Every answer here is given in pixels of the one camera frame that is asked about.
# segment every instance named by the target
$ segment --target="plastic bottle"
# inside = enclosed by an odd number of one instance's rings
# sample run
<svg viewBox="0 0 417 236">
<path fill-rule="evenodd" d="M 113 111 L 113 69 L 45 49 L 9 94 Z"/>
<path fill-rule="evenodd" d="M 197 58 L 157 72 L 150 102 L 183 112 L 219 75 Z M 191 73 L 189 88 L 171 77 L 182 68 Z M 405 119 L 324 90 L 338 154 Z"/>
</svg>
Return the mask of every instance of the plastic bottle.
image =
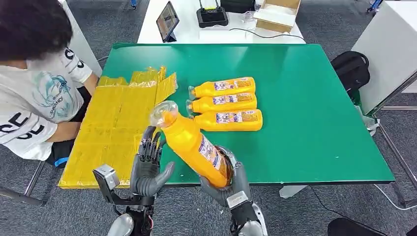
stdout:
<svg viewBox="0 0 417 236">
<path fill-rule="evenodd" d="M 243 109 L 256 109 L 257 100 L 252 92 L 243 92 L 232 95 L 216 97 L 202 97 L 198 100 L 185 102 L 189 114 L 211 111 L 230 111 Z"/>
<path fill-rule="evenodd" d="M 262 112 L 255 110 L 206 112 L 193 117 L 205 131 L 258 131 L 262 128 Z"/>
<path fill-rule="evenodd" d="M 158 104 L 151 112 L 150 123 L 161 127 L 168 146 L 213 186 L 222 188 L 230 183 L 232 168 L 228 160 L 200 132 L 192 119 L 179 114 L 175 102 Z"/>
<path fill-rule="evenodd" d="M 255 92 L 255 80 L 252 77 L 242 77 L 217 82 L 205 82 L 197 87 L 188 87 L 188 92 L 191 100 L 199 97 Z"/>
</svg>

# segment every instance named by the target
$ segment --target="black backpack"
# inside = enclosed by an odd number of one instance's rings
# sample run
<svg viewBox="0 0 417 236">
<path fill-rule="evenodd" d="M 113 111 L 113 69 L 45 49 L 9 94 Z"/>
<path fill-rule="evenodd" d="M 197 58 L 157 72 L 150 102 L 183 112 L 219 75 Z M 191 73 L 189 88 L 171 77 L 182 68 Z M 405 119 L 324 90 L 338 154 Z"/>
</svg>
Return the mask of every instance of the black backpack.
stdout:
<svg viewBox="0 0 417 236">
<path fill-rule="evenodd" d="M 330 63 L 351 98 L 360 87 L 369 82 L 369 61 L 362 53 L 347 51 Z"/>
</svg>

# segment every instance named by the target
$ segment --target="curly dark hair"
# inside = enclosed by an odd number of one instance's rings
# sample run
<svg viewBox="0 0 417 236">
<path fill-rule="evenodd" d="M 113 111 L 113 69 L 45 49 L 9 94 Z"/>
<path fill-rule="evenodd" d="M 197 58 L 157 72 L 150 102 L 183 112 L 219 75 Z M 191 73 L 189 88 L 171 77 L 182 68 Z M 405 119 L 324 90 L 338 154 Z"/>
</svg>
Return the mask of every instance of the curly dark hair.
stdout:
<svg viewBox="0 0 417 236">
<path fill-rule="evenodd" d="M 0 61 L 40 59 L 64 49 L 71 37 L 58 0 L 0 0 Z"/>
</svg>

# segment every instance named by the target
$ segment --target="product label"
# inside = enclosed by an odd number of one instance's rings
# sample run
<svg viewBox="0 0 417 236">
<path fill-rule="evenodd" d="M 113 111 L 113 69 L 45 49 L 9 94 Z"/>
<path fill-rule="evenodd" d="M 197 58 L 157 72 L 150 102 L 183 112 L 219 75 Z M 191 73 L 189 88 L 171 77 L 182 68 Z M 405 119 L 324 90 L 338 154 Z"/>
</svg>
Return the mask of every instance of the product label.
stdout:
<svg viewBox="0 0 417 236">
<path fill-rule="evenodd" d="M 222 112 L 216 114 L 216 121 L 219 124 L 225 124 L 230 122 L 242 122 L 242 112 Z"/>
<path fill-rule="evenodd" d="M 220 169 L 220 165 L 223 162 L 223 156 L 219 153 L 216 147 L 210 143 L 210 141 L 202 135 L 200 148 L 198 151 L 203 155 L 207 161 L 211 162 L 216 170 Z"/>
<path fill-rule="evenodd" d="M 250 101 L 252 100 L 252 97 L 250 96 L 250 93 L 239 93 L 234 95 L 225 95 L 225 96 L 217 96 L 213 97 L 213 104 L 226 104 L 231 102 L 242 102 L 242 101 Z"/>
<path fill-rule="evenodd" d="M 245 112 L 222 112 L 216 114 L 216 121 L 219 124 L 232 123 L 232 122 L 245 122 L 245 121 L 257 121 L 258 116 L 255 111 Z"/>
<path fill-rule="evenodd" d="M 242 121 L 257 121 L 258 114 L 255 111 L 245 111 L 242 112 Z"/>
<path fill-rule="evenodd" d="M 226 81 L 214 82 L 214 89 L 215 90 L 233 89 L 234 87 L 235 87 L 235 85 L 230 84 L 229 82 L 226 82 Z"/>
<path fill-rule="evenodd" d="M 240 78 L 238 80 L 234 81 L 235 87 L 241 88 L 241 87 L 247 87 L 250 86 L 250 81 L 248 78 Z"/>
</svg>

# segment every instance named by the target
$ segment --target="green table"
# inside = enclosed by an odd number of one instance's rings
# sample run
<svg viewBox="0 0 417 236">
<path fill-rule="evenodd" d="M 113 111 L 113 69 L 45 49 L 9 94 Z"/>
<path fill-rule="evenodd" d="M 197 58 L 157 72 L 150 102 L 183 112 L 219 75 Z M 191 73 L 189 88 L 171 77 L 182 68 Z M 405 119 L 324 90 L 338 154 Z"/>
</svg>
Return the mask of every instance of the green table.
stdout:
<svg viewBox="0 0 417 236">
<path fill-rule="evenodd" d="M 177 72 L 168 99 L 186 115 L 188 86 L 252 76 L 264 126 L 257 132 L 203 132 L 244 163 L 252 184 L 387 183 L 394 177 L 362 124 L 320 45 L 116 44 L 104 76 L 131 78 L 148 66 Z M 162 168 L 175 161 L 168 184 L 199 184 L 168 147 Z"/>
</svg>

